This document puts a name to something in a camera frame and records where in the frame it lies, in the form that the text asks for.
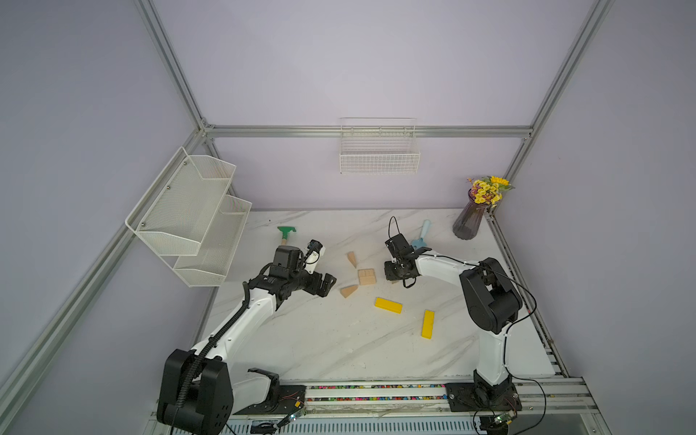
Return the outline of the wooden triangle block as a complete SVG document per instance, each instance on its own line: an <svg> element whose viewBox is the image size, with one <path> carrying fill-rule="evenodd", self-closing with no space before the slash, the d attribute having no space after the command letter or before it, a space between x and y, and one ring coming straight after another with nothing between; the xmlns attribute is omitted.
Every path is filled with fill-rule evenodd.
<svg viewBox="0 0 696 435"><path fill-rule="evenodd" d="M350 295L353 295L353 293L359 288L359 286L354 285L354 286L346 286L340 289L340 294L344 298L348 298Z"/></svg>
<svg viewBox="0 0 696 435"><path fill-rule="evenodd" d="M358 262L357 262L357 258L355 256L355 253L353 253L353 251L351 251L347 254L347 258L348 258L349 262L353 265L353 267L357 268Z"/></svg>

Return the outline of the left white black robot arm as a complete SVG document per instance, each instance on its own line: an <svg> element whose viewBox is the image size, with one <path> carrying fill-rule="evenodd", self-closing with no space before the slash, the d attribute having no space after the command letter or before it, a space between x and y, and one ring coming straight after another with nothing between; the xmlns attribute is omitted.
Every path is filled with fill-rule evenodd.
<svg viewBox="0 0 696 435"><path fill-rule="evenodd" d="M219 434L240 411L275 411L281 400L276 373L251 368L235 380L237 352L295 291L327 297L336 283L315 270L324 246L311 240L306 250L281 245L273 260L243 282L236 310L190 350L174 350L165 362L156 418L171 430Z"/></svg>

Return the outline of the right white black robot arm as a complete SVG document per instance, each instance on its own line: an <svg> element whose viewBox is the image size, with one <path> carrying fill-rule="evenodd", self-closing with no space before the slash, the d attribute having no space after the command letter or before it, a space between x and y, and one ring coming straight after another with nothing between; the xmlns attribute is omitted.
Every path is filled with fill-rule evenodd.
<svg viewBox="0 0 696 435"><path fill-rule="evenodd" d="M387 239L385 246L391 255L384 263L388 281L410 288L419 277L432 277L460 288L469 317L480 328L474 380L490 389L509 386L505 328L518 321L523 301L498 260L465 262L430 248L414 248L402 234Z"/></svg>

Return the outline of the light blue toy fork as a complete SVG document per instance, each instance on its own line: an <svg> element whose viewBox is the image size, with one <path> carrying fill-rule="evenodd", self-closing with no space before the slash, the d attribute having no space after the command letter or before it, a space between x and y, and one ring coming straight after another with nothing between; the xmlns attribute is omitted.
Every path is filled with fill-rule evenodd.
<svg viewBox="0 0 696 435"><path fill-rule="evenodd" d="M411 246L414 249L419 249L419 248L426 248L427 243L426 243L426 236L431 228L431 221L429 219L425 219L422 223L422 229L420 230L420 235L411 241Z"/></svg>

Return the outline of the yellow block flat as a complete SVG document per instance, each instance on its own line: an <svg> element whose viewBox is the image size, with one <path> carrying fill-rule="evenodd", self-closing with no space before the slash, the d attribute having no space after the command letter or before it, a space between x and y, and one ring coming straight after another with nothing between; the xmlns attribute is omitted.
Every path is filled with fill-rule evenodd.
<svg viewBox="0 0 696 435"><path fill-rule="evenodd" d="M374 306L376 308L382 309L384 311L394 313L394 314L401 314L402 313L402 304L393 302L388 299L384 299L382 297L377 297L374 301Z"/></svg>

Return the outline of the yellow block upright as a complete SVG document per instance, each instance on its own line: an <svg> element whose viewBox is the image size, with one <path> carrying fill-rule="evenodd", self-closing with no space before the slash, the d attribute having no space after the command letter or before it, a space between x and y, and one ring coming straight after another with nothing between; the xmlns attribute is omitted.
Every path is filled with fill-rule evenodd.
<svg viewBox="0 0 696 435"><path fill-rule="evenodd" d="M431 340L434 329L435 313L431 310L425 310L422 319L422 331L420 336L424 339Z"/></svg>

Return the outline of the dark glass vase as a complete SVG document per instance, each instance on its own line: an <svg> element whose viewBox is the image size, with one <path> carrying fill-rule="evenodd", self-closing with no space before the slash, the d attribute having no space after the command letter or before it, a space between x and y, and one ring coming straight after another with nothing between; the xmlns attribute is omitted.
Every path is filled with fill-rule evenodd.
<svg viewBox="0 0 696 435"><path fill-rule="evenodd" d="M480 224L488 210L485 203L476 203L472 190L469 191L468 199L469 202L460 212L452 227L453 234L462 240L471 240L478 235Z"/></svg>

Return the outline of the white two-tier mesh shelf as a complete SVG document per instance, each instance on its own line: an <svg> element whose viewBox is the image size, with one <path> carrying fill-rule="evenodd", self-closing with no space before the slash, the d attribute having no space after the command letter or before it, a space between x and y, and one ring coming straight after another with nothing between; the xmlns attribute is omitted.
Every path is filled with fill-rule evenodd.
<svg viewBox="0 0 696 435"><path fill-rule="evenodd" d="M231 192L236 166L180 148L125 226L189 287L227 279L252 203Z"/></svg>

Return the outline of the yellow artificial flowers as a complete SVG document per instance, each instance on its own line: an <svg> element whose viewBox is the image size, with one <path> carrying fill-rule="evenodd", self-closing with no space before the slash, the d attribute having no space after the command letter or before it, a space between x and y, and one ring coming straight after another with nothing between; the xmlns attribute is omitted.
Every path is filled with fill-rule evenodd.
<svg viewBox="0 0 696 435"><path fill-rule="evenodd" d="M514 189L507 180L496 176L471 179L469 198L477 205L494 208L502 201L506 192Z"/></svg>

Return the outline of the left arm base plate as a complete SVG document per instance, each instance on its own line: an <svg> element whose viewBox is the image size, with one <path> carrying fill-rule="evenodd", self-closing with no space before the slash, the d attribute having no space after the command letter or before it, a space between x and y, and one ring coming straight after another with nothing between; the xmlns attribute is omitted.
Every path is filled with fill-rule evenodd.
<svg viewBox="0 0 696 435"><path fill-rule="evenodd" d="M235 415L287 415L303 407L305 402L305 385L281 384L271 388L264 402L250 405Z"/></svg>

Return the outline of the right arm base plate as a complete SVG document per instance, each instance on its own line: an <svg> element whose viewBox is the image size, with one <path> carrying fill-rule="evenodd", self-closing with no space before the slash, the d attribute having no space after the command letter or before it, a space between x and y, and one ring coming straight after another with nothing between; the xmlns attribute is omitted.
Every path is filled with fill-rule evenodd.
<svg viewBox="0 0 696 435"><path fill-rule="evenodd" d="M495 387L474 382L451 382L445 384L445 389L453 413L522 410L517 389L510 382Z"/></svg>

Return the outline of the aluminium front rail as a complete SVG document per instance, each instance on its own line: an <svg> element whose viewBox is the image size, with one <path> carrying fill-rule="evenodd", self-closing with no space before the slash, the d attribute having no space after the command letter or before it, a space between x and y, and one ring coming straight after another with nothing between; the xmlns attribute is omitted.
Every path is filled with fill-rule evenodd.
<svg viewBox="0 0 696 435"><path fill-rule="evenodd" d="M231 415L219 434L608 434L578 378L516 380L521 411L453 413L437 381L309 382L287 415Z"/></svg>

